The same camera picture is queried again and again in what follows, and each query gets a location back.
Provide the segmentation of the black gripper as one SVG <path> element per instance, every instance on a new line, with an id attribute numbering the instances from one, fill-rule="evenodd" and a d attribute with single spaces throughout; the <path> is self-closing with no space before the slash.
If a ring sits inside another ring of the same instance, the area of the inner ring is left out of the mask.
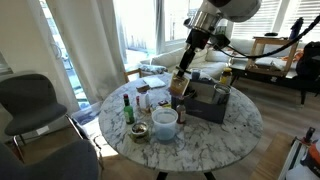
<path id="1" fill-rule="evenodd" d="M 203 50 L 208 41 L 211 41 L 215 49 L 222 49 L 230 44 L 230 40 L 224 34 L 213 35 L 208 32 L 192 29 L 187 37 L 186 48 L 178 66 L 178 77 L 182 77 L 194 59 L 197 50 Z"/>

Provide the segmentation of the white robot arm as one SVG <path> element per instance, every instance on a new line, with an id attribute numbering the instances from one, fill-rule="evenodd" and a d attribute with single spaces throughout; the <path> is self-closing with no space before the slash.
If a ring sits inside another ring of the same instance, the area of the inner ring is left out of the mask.
<path id="1" fill-rule="evenodd" d="M 184 22 L 190 32 L 177 76 L 184 75 L 195 52 L 205 47 L 221 19 L 237 23 L 247 21 L 257 13 L 261 3 L 262 0 L 203 0 L 195 15 Z"/>

